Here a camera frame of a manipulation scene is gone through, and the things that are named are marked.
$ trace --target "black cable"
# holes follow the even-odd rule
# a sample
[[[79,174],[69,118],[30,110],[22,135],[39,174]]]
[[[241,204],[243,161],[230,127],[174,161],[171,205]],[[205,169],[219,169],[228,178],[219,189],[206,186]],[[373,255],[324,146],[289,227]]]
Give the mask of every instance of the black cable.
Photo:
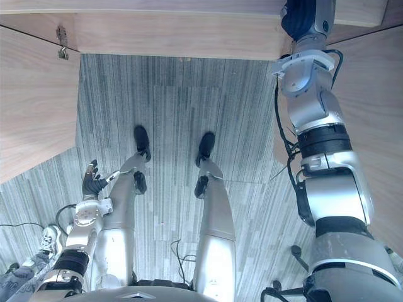
[[[42,228],[42,230],[44,230],[45,229],[45,227],[44,226],[42,226],[42,225],[40,225],[39,223],[35,223],[35,222],[24,222],[24,223],[20,223],[20,224],[18,224],[18,225],[7,225],[7,224],[4,224],[4,225],[0,225],[0,227],[20,227],[21,225],[37,225],[38,227],[41,227]]]
[[[275,113],[276,113],[278,131],[280,132],[281,139],[284,142],[285,150],[287,151],[288,156],[291,156],[292,151],[290,146],[294,146],[294,144],[289,140],[287,140],[287,138],[285,137],[284,129],[281,125],[280,114],[278,112],[278,77],[276,78],[276,89],[275,89]]]
[[[178,242],[178,240],[175,240],[175,241],[172,241],[172,242],[171,242],[171,251],[172,251],[172,253],[173,253],[174,255],[176,255],[176,252],[174,251],[174,249],[173,249],[172,246],[173,246],[174,243],[176,243],[176,242]],[[181,260],[183,260],[183,261],[196,262],[196,260],[186,260],[187,256],[196,257],[196,255],[188,254],[188,255],[184,256],[183,258],[181,258],[181,256],[179,256],[179,258],[180,258]]]
[[[67,208],[75,208],[77,204],[68,204],[67,206],[64,206],[63,208],[61,208],[60,210],[57,211],[56,213],[56,224],[57,226],[60,228],[60,230],[62,231],[62,233],[66,236],[68,236],[67,232],[61,227],[60,222],[59,222],[59,216],[60,214]]]
[[[187,261],[187,262],[196,262],[196,260],[187,260],[187,259],[186,259],[187,257],[196,257],[196,255],[188,254],[188,255],[184,256],[184,257],[183,257],[183,260],[182,260],[182,265],[183,265],[183,263],[184,263],[185,261]],[[183,276],[181,275],[181,269],[180,269],[180,268],[178,269],[178,274],[179,274],[179,276],[180,276],[181,278],[183,277]]]
[[[337,49],[328,49],[328,50],[324,50],[325,53],[335,53],[336,55],[339,56],[339,63],[338,66],[336,67],[336,70],[334,71],[334,75],[333,75],[333,79],[332,79],[332,88],[334,85],[334,82],[336,81],[336,78],[338,77],[338,73],[340,71],[341,65],[343,64],[343,53],[340,50]]]
[[[179,258],[179,251],[178,251],[178,247],[179,247],[179,242],[181,241],[180,239],[177,240],[177,244],[176,244],[176,256],[178,258],[178,262],[179,262],[179,266],[181,268],[181,272],[182,272],[182,277],[183,277],[183,284],[186,284],[186,280],[184,279],[184,271],[183,271],[183,267],[182,267],[182,262],[181,259]]]
[[[291,154],[291,156],[289,156],[289,157],[287,158],[287,171],[288,171],[288,176],[290,177],[290,181],[291,181],[291,184],[292,184],[292,186],[293,186],[293,188],[294,188],[294,191],[297,190],[297,185],[296,185],[296,183],[295,183],[294,176],[292,175],[291,163],[292,163],[292,161],[295,159],[295,156],[296,156],[297,154],[299,154],[299,153],[300,153],[300,151],[296,151],[296,152],[294,152],[293,154]]]

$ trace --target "wooden cabinet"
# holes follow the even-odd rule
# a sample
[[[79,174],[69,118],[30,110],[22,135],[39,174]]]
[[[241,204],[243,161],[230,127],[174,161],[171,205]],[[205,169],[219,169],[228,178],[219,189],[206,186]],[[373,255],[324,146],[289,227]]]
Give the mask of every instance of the wooden cabinet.
[[[75,146],[80,53],[0,27],[0,182]]]

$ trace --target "wire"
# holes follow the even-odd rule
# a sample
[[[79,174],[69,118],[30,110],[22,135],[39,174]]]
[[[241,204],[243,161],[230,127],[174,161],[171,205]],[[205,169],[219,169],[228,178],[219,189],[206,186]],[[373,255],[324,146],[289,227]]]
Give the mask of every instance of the wire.
[[[337,50],[337,49],[328,49],[328,50],[324,50],[324,52],[325,53],[335,53],[336,55],[339,56],[339,63],[338,63],[338,66],[336,67],[336,70],[334,71],[334,75],[333,75],[333,79],[332,79],[332,88],[333,88],[334,82],[336,81],[336,79],[338,77],[338,74],[339,74],[339,71],[340,71],[340,68],[341,68],[341,66],[343,64],[344,56],[343,56],[343,53],[340,50]]]
[[[173,246],[176,242],[178,242],[178,240],[175,240],[175,241],[171,242],[171,251],[172,251],[172,253],[173,253],[174,255],[176,255],[176,252],[174,251],[174,249],[172,248],[172,246]],[[196,255],[193,255],[193,254],[188,254],[188,255],[186,255],[186,256],[196,257]],[[179,259],[181,259],[181,260],[183,260],[183,261],[188,261],[188,262],[196,262],[196,260],[187,260],[187,259],[186,259],[186,256],[184,256],[183,258],[182,258],[181,256],[179,256]]]
[[[278,77],[276,78],[276,89],[275,89],[275,113],[276,113],[278,131],[280,132],[281,139],[284,142],[285,150],[287,151],[288,156],[291,156],[292,151],[290,146],[294,146],[294,144],[289,140],[287,140],[287,138],[285,137],[284,129],[281,125],[280,114],[278,112]]]
[[[291,163],[292,163],[292,161],[295,159],[295,156],[296,156],[298,153],[300,153],[300,151],[294,152],[294,153],[291,154],[291,156],[289,156],[288,159],[287,159],[287,171],[288,171],[288,176],[290,177],[290,181],[291,181],[291,184],[292,184],[292,186],[293,186],[293,188],[294,188],[294,191],[297,190],[297,185],[296,185],[296,183],[295,183],[294,176],[292,175]]]
[[[181,241],[181,239],[175,240],[173,242],[171,242],[171,251],[172,253],[178,258],[178,262],[179,262],[179,269],[178,269],[178,274],[179,276],[183,279],[183,283],[187,284],[188,286],[190,285],[190,282],[186,280],[185,276],[184,276],[184,270],[183,270],[183,262],[196,262],[196,260],[188,260],[188,257],[196,257],[196,255],[193,254],[187,254],[185,255],[183,258],[179,256],[179,251],[178,251],[178,246],[179,246],[179,242]],[[173,245],[176,244],[176,251],[173,249]]]
[[[183,260],[182,260],[182,265],[183,265],[183,263],[184,263],[185,261],[187,261],[187,262],[196,262],[196,260],[187,260],[187,259],[186,259],[187,257],[196,257],[196,255],[188,254],[188,255],[184,256],[184,257],[183,257]],[[178,274],[179,274],[180,277],[183,277],[183,276],[181,275],[181,269],[180,269],[180,268],[178,269]],[[185,279],[185,281],[186,281],[187,285],[190,286],[190,282],[189,282],[188,280],[186,280],[186,279]]]
[[[177,244],[176,244],[176,256],[177,256],[177,258],[178,258],[179,267],[181,268],[182,278],[183,278],[183,284],[186,284],[186,280],[185,280],[185,278],[184,278],[183,266],[182,266],[181,259],[179,258],[179,252],[178,252],[178,247],[179,247],[179,242],[180,242],[180,241],[181,241],[181,240],[179,239],[178,242],[177,242]]]
[[[59,222],[59,216],[60,216],[60,214],[61,214],[65,209],[68,209],[68,208],[75,208],[76,205],[77,205],[77,204],[68,204],[67,206],[64,206],[63,208],[61,208],[60,210],[58,210],[57,213],[56,213],[56,219],[55,219],[55,220],[56,220],[56,224],[57,224],[57,226],[60,228],[60,230],[62,231],[62,233],[63,233],[64,235],[66,235],[66,236],[68,236],[68,234],[67,234],[67,232],[61,227],[60,222]]]
[[[285,150],[287,151],[288,158],[287,158],[287,171],[288,171],[288,176],[290,177],[291,184],[294,188],[294,191],[297,190],[297,185],[295,183],[295,179],[292,175],[292,170],[291,170],[291,162],[294,160],[295,156],[300,153],[299,150],[299,144],[297,143],[292,143],[289,140],[286,139],[285,134],[284,134],[284,129],[281,125],[281,120],[280,120],[280,114],[278,113],[278,77],[276,78],[276,89],[275,89],[275,113],[276,113],[276,121],[277,121],[277,126],[278,126],[278,131],[280,132],[281,139],[284,142]],[[283,172],[285,167],[279,171],[272,179],[276,178],[278,175],[280,175],[281,172]]]
[[[42,226],[42,225],[40,225],[39,223],[35,223],[35,222],[24,222],[24,223],[20,223],[20,224],[18,224],[18,225],[7,225],[7,224],[5,224],[5,225],[0,225],[0,227],[20,227],[21,225],[37,225],[38,227],[41,227],[42,228],[42,230],[44,230],[45,229],[45,227],[44,226]]]

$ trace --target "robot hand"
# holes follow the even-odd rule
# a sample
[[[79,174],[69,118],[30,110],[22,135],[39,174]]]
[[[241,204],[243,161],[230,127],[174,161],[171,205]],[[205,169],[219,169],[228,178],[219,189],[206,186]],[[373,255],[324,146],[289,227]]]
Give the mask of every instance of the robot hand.
[[[106,187],[113,179],[115,179],[120,172],[115,171],[108,177],[104,179],[100,179],[100,175],[97,175],[98,168],[96,167],[98,162],[94,159],[91,163],[89,163],[86,173],[84,175],[84,179],[82,180],[82,195],[84,199],[96,199],[98,198],[99,192],[102,191],[104,187]]]

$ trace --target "white sneaker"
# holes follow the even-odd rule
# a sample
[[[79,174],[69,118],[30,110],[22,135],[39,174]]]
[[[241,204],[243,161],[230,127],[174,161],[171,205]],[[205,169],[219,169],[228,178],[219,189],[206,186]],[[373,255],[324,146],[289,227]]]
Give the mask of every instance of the white sneaker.
[[[62,232],[57,225],[48,225],[43,230],[43,239],[39,251],[48,254],[49,259],[59,255],[62,252],[62,243],[60,242],[61,234]]]

